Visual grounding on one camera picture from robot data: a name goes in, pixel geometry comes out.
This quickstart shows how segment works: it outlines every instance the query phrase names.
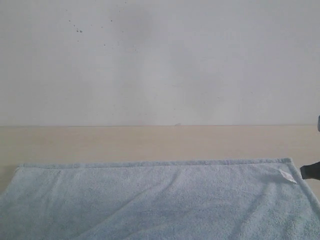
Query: white tag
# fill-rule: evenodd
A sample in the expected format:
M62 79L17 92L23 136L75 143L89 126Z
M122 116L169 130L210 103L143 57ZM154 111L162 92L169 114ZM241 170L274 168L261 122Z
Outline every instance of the white tag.
M290 182L292 182L292 183L297 184L296 180L294 179L294 177L293 177L291 174L289 174L289 173L287 173L287 172L285 172L285 171L282 171L282 170L280 170L280 169L279 169L279 171L280 171L281 175L282 175L285 179L287 179L288 181L290 181Z

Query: towel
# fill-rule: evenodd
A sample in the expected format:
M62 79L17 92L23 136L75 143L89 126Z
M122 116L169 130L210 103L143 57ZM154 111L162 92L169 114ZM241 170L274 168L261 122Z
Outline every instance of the towel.
M290 158L21 164L2 240L320 239L320 205Z

